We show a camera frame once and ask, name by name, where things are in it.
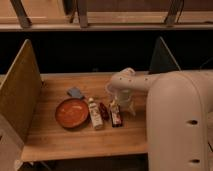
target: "sauce bottle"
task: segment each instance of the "sauce bottle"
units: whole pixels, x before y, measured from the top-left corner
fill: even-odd
[[[89,98],[89,111],[94,129],[99,130],[103,128],[103,121],[101,118],[98,105],[94,102],[93,98]]]
[[[122,123],[122,118],[120,115],[120,107],[119,105],[113,100],[109,104],[109,111],[111,114],[111,119],[112,119],[112,127],[120,127],[123,125]]]

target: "wooden table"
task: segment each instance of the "wooden table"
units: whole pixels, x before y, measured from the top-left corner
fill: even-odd
[[[137,115],[123,111],[124,126],[112,128],[111,121],[105,128],[95,131],[90,118],[75,129],[66,130],[55,120],[55,109],[69,98],[67,90],[78,87],[97,102],[109,104],[105,85],[111,74],[73,74],[43,77],[44,84],[37,103],[29,135],[21,159],[24,162],[85,157],[115,156],[147,153],[146,94],[134,92]]]

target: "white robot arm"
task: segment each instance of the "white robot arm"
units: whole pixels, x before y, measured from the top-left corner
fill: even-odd
[[[206,115],[213,110],[213,72],[175,71],[135,76],[127,68],[112,76],[117,91],[147,91],[150,171],[209,171]]]

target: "bowl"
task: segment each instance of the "bowl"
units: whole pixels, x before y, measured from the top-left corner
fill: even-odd
[[[64,128],[74,128],[86,121],[89,115],[88,105],[77,98],[64,100],[56,108],[56,121]]]

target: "wooden panel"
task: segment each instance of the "wooden panel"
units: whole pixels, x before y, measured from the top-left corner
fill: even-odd
[[[0,23],[18,23],[16,13],[9,0],[0,0]]]
[[[146,27],[147,23],[156,24],[163,23],[164,19],[167,15],[167,12],[88,12],[88,22],[105,24],[141,24],[141,27]],[[213,12],[212,11],[200,11],[200,12],[190,12],[185,11],[182,13],[179,22],[180,23],[200,23],[200,27],[202,24],[208,21],[213,21]]]
[[[17,137],[25,141],[40,89],[35,55],[30,41],[26,40],[0,87],[1,127],[14,141]]]
[[[112,128],[105,122],[104,130],[95,131],[90,119],[82,126],[66,130],[55,120],[55,109],[69,98],[66,91],[75,86],[97,102],[108,105],[105,85],[110,75],[87,75],[45,78],[37,103],[28,139],[22,152],[23,161],[71,159],[83,157],[141,154],[147,152],[145,99],[141,92],[134,94],[137,116],[123,112],[124,126]]]
[[[171,0],[89,0],[88,11],[90,12],[153,12],[168,11]],[[212,0],[187,0],[184,10],[211,11]]]
[[[0,139],[0,163],[1,171],[15,171],[14,162],[21,157],[21,150],[14,144],[11,138],[2,132]]]
[[[68,23],[62,0],[22,0],[32,23]]]

